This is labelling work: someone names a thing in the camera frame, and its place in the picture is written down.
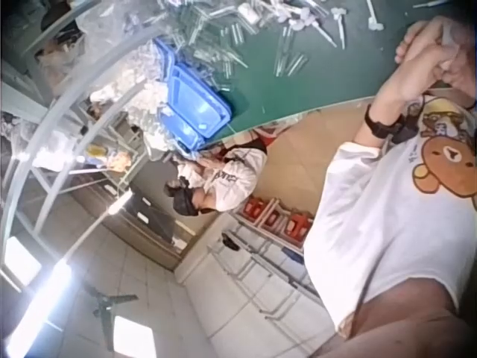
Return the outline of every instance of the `cartoon bear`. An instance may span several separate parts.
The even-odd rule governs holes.
[[[477,168],[471,148],[446,136],[434,136],[422,148],[424,164],[414,168],[415,186],[433,194],[440,186],[459,198],[471,198],[477,210]]]

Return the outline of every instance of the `worker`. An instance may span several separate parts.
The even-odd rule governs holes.
[[[193,185],[197,186],[193,187],[183,176],[174,183],[170,193],[174,196],[176,212],[197,216],[233,210],[252,194],[267,161],[267,148],[257,134],[248,135],[249,142],[228,148],[222,159],[200,157],[196,163],[189,162],[193,178],[198,175],[203,183],[195,180]]]
[[[446,26],[454,45],[441,45]],[[457,318],[477,248],[476,118],[425,95],[442,80],[475,100],[475,55],[463,25],[412,25],[399,66],[330,163],[304,257],[348,341],[320,357],[477,357]]]

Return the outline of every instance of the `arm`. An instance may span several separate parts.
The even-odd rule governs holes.
[[[399,119],[406,103],[421,96],[442,78],[442,64],[452,59],[456,51],[453,47],[429,45],[414,58],[403,62],[374,98],[369,112],[371,120],[383,125],[393,125]],[[374,136],[366,123],[363,123],[354,142],[371,148],[381,148],[385,140]]]

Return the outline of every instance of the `white plastic parts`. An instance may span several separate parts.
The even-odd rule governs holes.
[[[378,22],[376,18],[376,12],[374,11],[373,2],[371,0],[366,0],[367,7],[370,9],[370,17],[367,20],[367,26],[371,31],[383,31],[385,26]]]
[[[333,14],[333,18],[338,23],[338,29],[340,31],[340,40],[341,40],[341,48],[344,50],[346,48],[346,38],[344,34],[344,25],[343,25],[343,17],[347,14],[347,10],[343,9],[342,7],[334,7],[331,9],[331,13]]]

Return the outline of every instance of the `hand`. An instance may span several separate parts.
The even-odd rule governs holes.
[[[442,16],[435,17],[430,22],[416,22],[408,29],[403,41],[397,47],[395,61],[402,64],[414,59],[429,45],[440,44],[446,25],[451,27],[452,40],[458,46],[458,52],[452,60],[442,65],[445,71],[441,75],[441,80],[475,98],[476,44],[472,28],[466,28]]]
[[[406,102],[418,98],[442,78],[440,65],[452,59],[455,53],[453,47],[428,45],[414,58],[402,62],[378,91],[370,117],[385,125],[395,123]]]
[[[201,157],[197,160],[197,163],[209,169],[223,169],[225,167],[225,163],[215,158]]]

